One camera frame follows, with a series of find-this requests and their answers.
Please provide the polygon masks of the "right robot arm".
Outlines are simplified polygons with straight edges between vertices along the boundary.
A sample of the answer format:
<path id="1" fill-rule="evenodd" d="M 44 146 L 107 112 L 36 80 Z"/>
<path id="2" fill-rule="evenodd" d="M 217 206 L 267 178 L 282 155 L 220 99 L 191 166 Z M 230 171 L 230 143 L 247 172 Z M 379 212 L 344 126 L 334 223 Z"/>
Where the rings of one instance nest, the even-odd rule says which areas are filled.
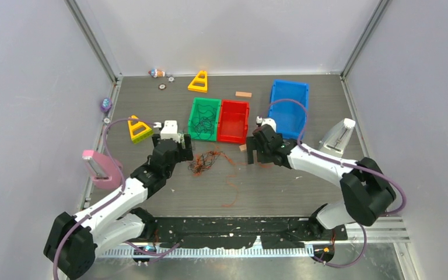
<path id="1" fill-rule="evenodd" d="M 344 160 L 330 156 L 298 140 L 283 138 L 268 124 L 257 127 L 247 137 L 246 146 L 249 164 L 257 160 L 304 171 L 341 190 L 340 201 L 322 205 L 309 217 L 310 233 L 317 239 L 325 239 L 340 225 L 373 225 L 397 198 L 380 167 L 369 157 Z"/>

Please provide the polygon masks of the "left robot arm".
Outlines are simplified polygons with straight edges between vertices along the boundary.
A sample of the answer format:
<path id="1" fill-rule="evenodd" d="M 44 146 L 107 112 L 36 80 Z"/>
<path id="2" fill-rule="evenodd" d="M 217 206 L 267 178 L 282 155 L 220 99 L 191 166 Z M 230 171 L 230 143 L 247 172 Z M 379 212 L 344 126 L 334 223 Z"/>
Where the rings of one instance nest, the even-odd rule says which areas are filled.
<path id="1" fill-rule="evenodd" d="M 163 133 L 152 138 L 152 154 L 117 189 L 74 215 L 63 212 L 54 219 L 43 251 L 53 263 L 54 279 L 60 272 L 78 279 L 106 250 L 155 236 L 155 218 L 138 204 L 166 185 L 176 164 L 193 159 L 193 147 L 188 134 L 179 134 L 177 140 Z"/>

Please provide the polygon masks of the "yellow triangle block near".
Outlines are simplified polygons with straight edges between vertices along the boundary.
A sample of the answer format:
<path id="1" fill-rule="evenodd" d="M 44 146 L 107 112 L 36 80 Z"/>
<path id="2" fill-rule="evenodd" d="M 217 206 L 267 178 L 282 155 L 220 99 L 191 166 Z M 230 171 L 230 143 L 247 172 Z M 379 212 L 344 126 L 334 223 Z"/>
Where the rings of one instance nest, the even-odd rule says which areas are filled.
<path id="1" fill-rule="evenodd" d="M 145 122 L 138 121 L 135 115 L 130 116 L 128 120 L 128 131 L 133 144 L 140 143 L 153 135 L 153 129 Z"/>

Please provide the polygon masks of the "yellow triangle block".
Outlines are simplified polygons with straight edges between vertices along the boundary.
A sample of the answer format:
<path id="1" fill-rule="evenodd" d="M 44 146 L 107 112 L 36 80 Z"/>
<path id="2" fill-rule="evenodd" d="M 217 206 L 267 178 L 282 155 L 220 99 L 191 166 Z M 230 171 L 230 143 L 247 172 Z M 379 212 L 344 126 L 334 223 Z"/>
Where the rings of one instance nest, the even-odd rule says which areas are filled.
<path id="1" fill-rule="evenodd" d="M 135 115 L 130 116 L 128 120 L 128 131 L 133 144 L 140 143 L 153 135 L 153 129 L 145 122 L 138 121 Z"/>
<path id="2" fill-rule="evenodd" d="M 207 93 L 208 92 L 208 73 L 207 71 L 199 71 L 187 89 L 192 92 Z"/>

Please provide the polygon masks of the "red plastic bin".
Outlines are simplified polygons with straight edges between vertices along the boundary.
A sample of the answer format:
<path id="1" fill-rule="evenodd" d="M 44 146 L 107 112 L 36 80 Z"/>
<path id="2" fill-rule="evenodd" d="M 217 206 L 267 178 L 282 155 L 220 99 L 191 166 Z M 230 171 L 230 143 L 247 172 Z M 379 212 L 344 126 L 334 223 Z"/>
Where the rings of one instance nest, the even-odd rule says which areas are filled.
<path id="1" fill-rule="evenodd" d="M 245 144 L 250 106 L 246 101 L 221 100 L 217 141 Z"/>

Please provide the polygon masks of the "green plastic bin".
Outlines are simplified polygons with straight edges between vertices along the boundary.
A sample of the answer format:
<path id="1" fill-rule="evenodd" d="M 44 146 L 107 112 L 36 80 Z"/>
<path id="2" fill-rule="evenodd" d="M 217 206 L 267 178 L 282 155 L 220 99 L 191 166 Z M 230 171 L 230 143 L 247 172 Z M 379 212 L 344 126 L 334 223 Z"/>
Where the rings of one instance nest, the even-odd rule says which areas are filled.
<path id="1" fill-rule="evenodd" d="M 217 141 L 221 99 L 195 97 L 188 119 L 190 137 L 200 141 Z"/>

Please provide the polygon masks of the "blue plastic bin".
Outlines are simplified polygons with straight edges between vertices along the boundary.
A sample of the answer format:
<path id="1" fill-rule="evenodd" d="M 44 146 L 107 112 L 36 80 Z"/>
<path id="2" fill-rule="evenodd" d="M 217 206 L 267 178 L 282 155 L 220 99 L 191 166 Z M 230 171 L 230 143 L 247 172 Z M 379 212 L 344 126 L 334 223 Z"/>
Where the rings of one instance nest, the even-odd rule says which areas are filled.
<path id="1" fill-rule="evenodd" d="M 270 103 L 282 99 L 292 99 L 309 108 L 309 84 L 288 80 L 274 80 Z M 275 103 L 269 108 L 268 117 L 276 123 L 276 131 L 284 138 L 297 139 L 307 120 L 303 109 L 294 102 Z"/>

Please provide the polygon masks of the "white grey stand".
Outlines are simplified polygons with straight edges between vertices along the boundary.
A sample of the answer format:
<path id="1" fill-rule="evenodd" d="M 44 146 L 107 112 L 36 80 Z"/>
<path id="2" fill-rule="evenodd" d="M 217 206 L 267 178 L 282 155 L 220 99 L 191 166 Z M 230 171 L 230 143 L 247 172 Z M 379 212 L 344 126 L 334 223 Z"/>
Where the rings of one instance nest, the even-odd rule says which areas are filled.
<path id="1" fill-rule="evenodd" d="M 356 122 L 345 118 L 334 125 L 319 142 L 320 152 L 341 158 L 349 144 Z"/>

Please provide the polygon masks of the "pink stand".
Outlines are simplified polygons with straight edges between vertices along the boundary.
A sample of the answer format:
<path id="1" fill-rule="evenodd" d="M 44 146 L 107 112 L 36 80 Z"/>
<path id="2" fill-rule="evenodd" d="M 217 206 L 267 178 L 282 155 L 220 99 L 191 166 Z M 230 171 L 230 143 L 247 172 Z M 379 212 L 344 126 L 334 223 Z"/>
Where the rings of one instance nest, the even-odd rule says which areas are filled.
<path id="1" fill-rule="evenodd" d="M 96 188 L 115 190 L 121 185 L 123 165 L 117 159 L 112 160 L 95 150 L 84 150 L 82 159 Z"/>

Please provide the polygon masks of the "yellow triangle block far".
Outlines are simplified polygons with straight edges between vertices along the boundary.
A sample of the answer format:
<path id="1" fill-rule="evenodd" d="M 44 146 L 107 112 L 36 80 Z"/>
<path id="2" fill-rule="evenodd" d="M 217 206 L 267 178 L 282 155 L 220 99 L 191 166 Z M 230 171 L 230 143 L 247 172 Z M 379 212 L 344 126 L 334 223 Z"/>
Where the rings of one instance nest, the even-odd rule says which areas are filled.
<path id="1" fill-rule="evenodd" d="M 187 89 L 192 92 L 207 93 L 208 92 L 208 73 L 207 71 L 199 71 Z"/>

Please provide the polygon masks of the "purple toy tile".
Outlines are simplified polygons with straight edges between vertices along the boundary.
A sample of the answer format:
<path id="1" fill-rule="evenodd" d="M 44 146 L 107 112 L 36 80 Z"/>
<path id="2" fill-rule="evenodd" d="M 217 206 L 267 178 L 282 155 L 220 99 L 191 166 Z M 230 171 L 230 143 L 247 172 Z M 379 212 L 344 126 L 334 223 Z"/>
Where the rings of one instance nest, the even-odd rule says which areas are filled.
<path id="1" fill-rule="evenodd" d="M 100 103 L 100 110 L 103 113 L 108 113 L 110 111 L 110 109 L 112 108 L 112 105 L 113 105 L 113 103 L 110 98 L 108 98 L 108 97 L 104 98 L 102 100 L 102 102 Z"/>

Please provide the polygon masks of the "clown figurine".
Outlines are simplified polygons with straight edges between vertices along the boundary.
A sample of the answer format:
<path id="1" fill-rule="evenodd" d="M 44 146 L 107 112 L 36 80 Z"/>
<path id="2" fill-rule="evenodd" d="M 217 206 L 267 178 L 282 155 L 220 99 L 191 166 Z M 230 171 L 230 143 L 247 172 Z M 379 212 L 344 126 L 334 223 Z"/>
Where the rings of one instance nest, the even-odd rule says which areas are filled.
<path id="1" fill-rule="evenodd" d="M 161 77 L 165 77 L 166 73 L 163 70 L 159 70 L 156 68 L 152 68 L 151 70 L 148 71 L 148 74 L 153 77 L 153 78 L 161 78 Z"/>

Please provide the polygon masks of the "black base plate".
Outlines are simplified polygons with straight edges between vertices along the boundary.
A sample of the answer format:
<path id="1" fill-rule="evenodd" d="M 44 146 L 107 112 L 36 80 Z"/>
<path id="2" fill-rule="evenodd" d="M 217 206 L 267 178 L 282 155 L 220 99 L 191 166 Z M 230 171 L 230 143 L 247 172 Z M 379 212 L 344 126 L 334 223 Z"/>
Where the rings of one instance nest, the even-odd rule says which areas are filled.
<path id="1" fill-rule="evenodd" d="M 307 218 L 286 217 L 159 217 L 136 242 L 182 249 L 242 249 L 257 240 L 264 249 L 296 249 L 306 242 L 347 240 L 345 226 L 313 230 Z"/>

